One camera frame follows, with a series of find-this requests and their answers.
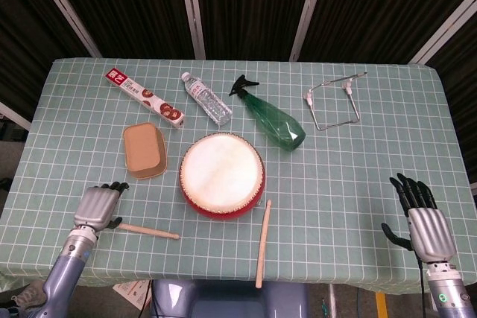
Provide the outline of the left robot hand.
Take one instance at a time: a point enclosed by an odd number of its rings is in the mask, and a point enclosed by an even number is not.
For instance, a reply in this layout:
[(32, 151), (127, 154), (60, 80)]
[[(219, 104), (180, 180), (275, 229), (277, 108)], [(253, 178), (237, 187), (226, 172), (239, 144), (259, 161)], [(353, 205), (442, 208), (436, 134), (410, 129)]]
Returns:
[(95, 232), (105, 229), (111, 221), (121, 194), (127, 189), (129, 185), (126, 182), (89, 187), (75, 212), (75, 225), (89, 226)]

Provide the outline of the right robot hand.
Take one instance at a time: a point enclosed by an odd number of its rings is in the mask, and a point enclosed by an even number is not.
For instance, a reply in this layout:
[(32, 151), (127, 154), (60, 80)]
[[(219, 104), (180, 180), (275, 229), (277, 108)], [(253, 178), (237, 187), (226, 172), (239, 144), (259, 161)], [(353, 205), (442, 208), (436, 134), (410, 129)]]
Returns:
[(430, 188), (398, 173), (391, 177), (408, 224), (409, 239), (395, 235), (382, 223), (382, 231), (393, 244), (415, 255), (426, 264), (450, 261), (457, 253), (455, 242), (443, 212), (437, 207)]

